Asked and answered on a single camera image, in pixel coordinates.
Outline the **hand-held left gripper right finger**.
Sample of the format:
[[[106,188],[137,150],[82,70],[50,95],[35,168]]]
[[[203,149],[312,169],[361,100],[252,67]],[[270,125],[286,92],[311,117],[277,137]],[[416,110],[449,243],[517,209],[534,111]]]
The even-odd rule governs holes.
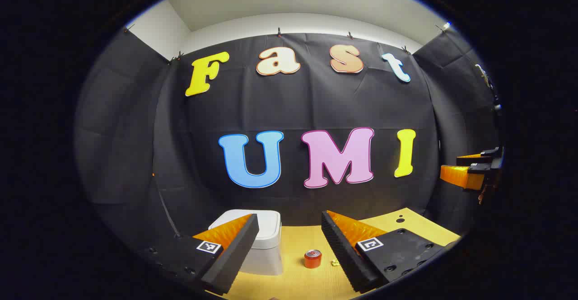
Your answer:
[[[355,220],[322,212],[321,229],[354,291],[406,278],[449,250],[452,232],[413,210]]]

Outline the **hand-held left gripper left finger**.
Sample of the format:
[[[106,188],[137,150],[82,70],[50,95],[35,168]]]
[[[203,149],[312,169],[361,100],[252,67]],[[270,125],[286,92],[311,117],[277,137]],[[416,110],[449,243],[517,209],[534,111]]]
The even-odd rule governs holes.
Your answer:
[[[258,218],[246,214],[194,236],[161,239],[144,257],[163,277],[194,291],[227,294],[259,232]]]

